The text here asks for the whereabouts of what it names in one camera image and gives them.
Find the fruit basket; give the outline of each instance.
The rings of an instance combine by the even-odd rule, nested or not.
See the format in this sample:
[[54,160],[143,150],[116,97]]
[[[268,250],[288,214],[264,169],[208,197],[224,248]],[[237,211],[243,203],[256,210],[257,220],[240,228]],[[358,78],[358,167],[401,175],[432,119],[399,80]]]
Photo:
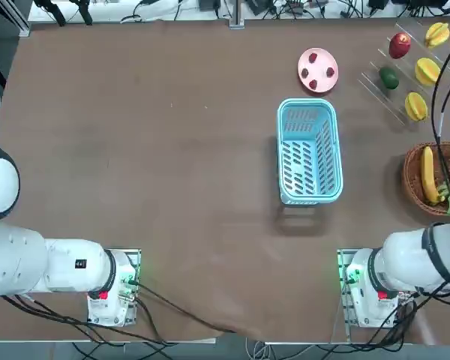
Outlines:
[[[406,195],[428,214],[435,216],[450,216],[450,214],[447,213],[447,210],[449,209],[448,202],[431,205],[424,194],[421,168],[422,152],[425,146],[430,146],[433,152],[433,174],[436,184],[442,184],[445,181],[442,170],[440,169],[437,145],[435,142],[423,142],[416,145],[406,154],[402,169],[402,188]],[[441,148],[443,156],[447,160],[448,170],[450,171],[450,142],[442,142]]]

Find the brown table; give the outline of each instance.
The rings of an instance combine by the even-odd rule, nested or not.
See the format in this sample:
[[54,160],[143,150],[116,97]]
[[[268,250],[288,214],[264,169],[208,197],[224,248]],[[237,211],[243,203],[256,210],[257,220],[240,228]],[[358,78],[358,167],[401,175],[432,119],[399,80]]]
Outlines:
[[[380,246],[433,221],[398,181],[407,150],[431,140],[430,124],[403,127],[357,80],[391,29],[392,20],[36,28],[19,43],[0,112],[0,146],[22,176],[7,221],[142,248],[143,282],[243,335],[329,342],[336,250]],[[308,47],[326,48],[340,67],[326,98],[337,110],[344,189],[296,216],[278,211],[275,113],[284,98],[306,96],[296,62]],[[86,316],[84,295],[40,298]],[[149,303],[169,339],[217,334]],[[345,340],[342,318],[334,341]],[[410,341],[429,330],[427,342],[450,344],[450,307],[429,304],[420,319],[424,331]],[[150,335],[144,319],[128,330]],[[0,300],[0,340],[77,338]]]

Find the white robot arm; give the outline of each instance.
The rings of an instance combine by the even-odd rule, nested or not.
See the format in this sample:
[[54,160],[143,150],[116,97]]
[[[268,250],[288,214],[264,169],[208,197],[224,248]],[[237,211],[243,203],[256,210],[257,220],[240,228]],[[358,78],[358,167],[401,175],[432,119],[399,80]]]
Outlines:
[[[0,219],[20,195],[20,176],[0,149]],[[107,250],[82,239],[45,239],[38,232],[0,221],[0,296],[87,293],[89,321],[103,326],[135,323],[140,251]]]
[[450,277],[450,223],[395,232],[381,248],[358,250],[346,276],[358,325],[380,327],[399,292],[432,293]]

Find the yellow fruit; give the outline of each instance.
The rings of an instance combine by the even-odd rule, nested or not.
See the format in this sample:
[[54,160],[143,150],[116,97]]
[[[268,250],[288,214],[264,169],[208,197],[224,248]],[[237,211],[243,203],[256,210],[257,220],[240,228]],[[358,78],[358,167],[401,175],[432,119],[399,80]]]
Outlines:
[[440,44],[445,43],[450,37],[449,24],[446,22],[435,22],[427,30],[425,35],[425,46],[429,49],[438,47]]
[[429,58],[420,58],[415,65],[415,76],[425,86],[433,86],[440,75],[440,67]]
[[410,92],[405,99],[406,114],[414,121],[420,122],[428,116],[428,107],[423,97],[417,92]]
[[434,178],[434,154],[430,146],[425,146],[421,154],[421,186],[425,197],[432,205],[445,200],[444,196],[438,194]]

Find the red apple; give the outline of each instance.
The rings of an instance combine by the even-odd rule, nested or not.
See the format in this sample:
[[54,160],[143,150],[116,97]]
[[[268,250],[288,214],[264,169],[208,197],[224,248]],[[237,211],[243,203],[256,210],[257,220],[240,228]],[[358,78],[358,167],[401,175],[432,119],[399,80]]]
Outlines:
[[412,45],[412,39],[410,36],[404,32],[399,32],[390,40],[390,45],[388,46],[388,54],[393,59],[399,59],[410,50],[410,45]]

